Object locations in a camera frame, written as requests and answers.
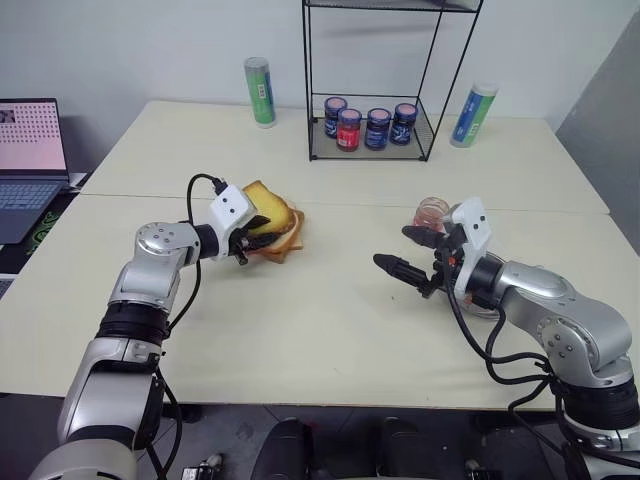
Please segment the laptop screen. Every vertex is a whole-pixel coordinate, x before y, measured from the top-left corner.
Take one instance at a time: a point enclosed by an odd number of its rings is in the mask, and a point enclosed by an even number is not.
[[[0,175],[65,172],[55,99],[0,100]]]

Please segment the blue jar lid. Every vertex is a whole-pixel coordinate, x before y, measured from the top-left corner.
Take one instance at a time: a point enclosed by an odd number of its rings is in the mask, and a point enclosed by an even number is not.
[[[344,108],[338,112],[338,120],[347,125],[360,123],[362,114],[355,108]]]
[[[396,117],[405,122],[412,122],[418,116],[418,109],[410,103],[399,103],[396,105]]]
[[[385,125],[391,121],[391,112],[386,108],[372,108],[367,113],[367,120],[374,125]]]
[[[324,101],[324,111],[332,115],[337,115],[343,108],[347,108],[347,101],[342,97],[329,97]]]

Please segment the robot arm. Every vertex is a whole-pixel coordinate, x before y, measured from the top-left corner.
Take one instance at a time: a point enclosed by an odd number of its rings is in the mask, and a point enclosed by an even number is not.
[[[431,279],[392,255],[378,254],[375,263],[425,297],[446,290],[443,271],[448,268],[457,300],[502,308],[506,318],[546,352],[556,377],[554,393],[564,403],[572,440],[587,452],[635,457],[640,451],[640,408],[627,355],[631,331],[624,318],[612,307],[581,295],[553,272],[502,262],[488,254],[491,230],[480,199],[454,207],[444,224],[447,234],[425,227],[403,229],[416,243],[436,250],[436,273]],[[638,474],[636,469],[589,455],[585,461],[592,478],[602,478],[596,471]]]
[[[132,452],[149,446],[159,426],[165,384],[158,364],[180,270],[199,259],[243,256],[242,247],[253,245],[245,234],[255,207],[234,185],[220,190],[207,224],[149,223],[136,232],[133,259],[65,397],[61,446],[30,478],[135,478]]]

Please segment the label on can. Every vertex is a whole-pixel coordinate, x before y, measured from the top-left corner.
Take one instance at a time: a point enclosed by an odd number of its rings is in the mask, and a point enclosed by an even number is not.
[[[253,115],[258,123],[271,123],[275,120],[273,95],[271,93],[271,76],[267,73],[247,74],[249,95],[253,106]]]
[[[387,144],[388,130],[372,130],[367,128],[364,143],[371,148],[382,148]]]
[[[357,147],[360,142],[360,130],[338,129],[338,145],[341,147]]]
[[[324,133],[327,137],[336,138],[338,134],[338,119],[324,117]]]
[[[394,122],[391,128],[391,141],[398,145],[406,145],[411,140],[411,128]]]
[[[494,98],[495,97],[485,97],[473,90],[469,92],[469,96],[467,97],[467,101],[464,104],[451,138],[463,145],[471,145]]]

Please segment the laptop keyboard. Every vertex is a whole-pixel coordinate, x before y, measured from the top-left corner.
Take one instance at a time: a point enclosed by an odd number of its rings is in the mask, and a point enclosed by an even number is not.
[[[0,298],[9,290],[11,282],[13,282],[13,280],[0,280]]]
[[[55,183],[0,183],[0,210],[40,210],[57,187]]]

